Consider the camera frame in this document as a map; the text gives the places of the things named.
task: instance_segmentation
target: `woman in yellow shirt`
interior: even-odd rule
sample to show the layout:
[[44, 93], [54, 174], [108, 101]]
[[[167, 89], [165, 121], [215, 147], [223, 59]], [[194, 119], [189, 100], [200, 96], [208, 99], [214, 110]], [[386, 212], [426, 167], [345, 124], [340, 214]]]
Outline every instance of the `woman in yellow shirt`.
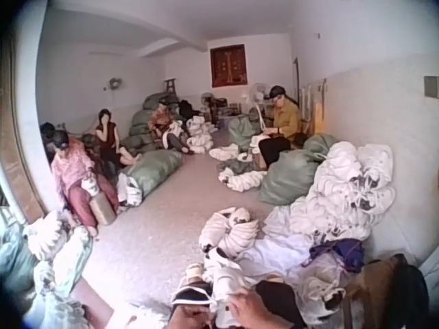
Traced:
[[291, 149], [294, 135], [300, 132], [300, 111], [297, 102], [289, 98], [281, 86], [274, 86], [270, 90], [270, 98], [274, 102], [274, 127], [265, 128], [263, 133], [270, 138], [259, 142], [259, 149], [267, 167], [279, 160], [282, 151]]

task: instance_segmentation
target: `woman in pink clothing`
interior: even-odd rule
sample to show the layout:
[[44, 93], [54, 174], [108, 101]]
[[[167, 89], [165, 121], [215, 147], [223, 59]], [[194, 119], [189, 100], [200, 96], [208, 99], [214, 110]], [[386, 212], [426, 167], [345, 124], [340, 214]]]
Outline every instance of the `woman in pink clothing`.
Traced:
[[[95, 163], [87, 156], [80, 144], [69, 140], [69, 136], [64, 131], [55, 132], [53, 143], [56, 155], [51, 168], [62, 207], [70, 205], [90, 234], [96, 236], [97, 222], [89, 205], [91, 196], [81, 187], [84, 178], [95, 175]], [[116, 189], [104, 176], [97, 175], [96, 178], [101, 191], [116, 211], [119, 206]]]

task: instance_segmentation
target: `purple cloth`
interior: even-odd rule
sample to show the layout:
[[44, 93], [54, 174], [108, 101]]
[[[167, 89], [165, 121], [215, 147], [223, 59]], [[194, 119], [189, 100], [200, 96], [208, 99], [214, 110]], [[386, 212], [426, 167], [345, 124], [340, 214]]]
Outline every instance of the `purple cloth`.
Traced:
[[328, 241], [312, 247], [309, 255], [312, 260], [326, 252], [335, 252], [342, 257], [344, 268], [348, 272], [359, 273], [364, 266], [364, 248], [360, 240], [343, 239]]

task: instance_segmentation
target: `wooden window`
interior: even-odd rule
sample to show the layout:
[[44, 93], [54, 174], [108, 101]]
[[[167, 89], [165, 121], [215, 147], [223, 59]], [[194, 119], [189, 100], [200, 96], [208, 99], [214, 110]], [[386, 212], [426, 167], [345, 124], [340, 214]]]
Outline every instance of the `wooden window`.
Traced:
[[212, 87], [247, 84], [246, 50], [244, 45], [211, 49]]

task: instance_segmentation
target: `pink pants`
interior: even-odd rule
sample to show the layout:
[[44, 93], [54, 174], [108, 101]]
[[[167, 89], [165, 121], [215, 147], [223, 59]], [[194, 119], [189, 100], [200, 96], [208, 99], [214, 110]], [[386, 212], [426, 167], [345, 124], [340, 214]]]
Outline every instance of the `pink pants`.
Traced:
[[[112, 209], [117, 210], [119, 206], [119, 199], [117, 198], [116, 189], [110, 184], [110, 182], [102, 175], [97, 175], [97, 185], [104, 192], [108, 201], [110, 202]], [[80, 222], [85, 226], [97, 226], [95, 215], [90, 208], [91, 196], [81, 187], [81, 180], [78, 180], [73, 184], [68, 192], [69, 203], [72, 207], [72, 211], [78, 216]]]

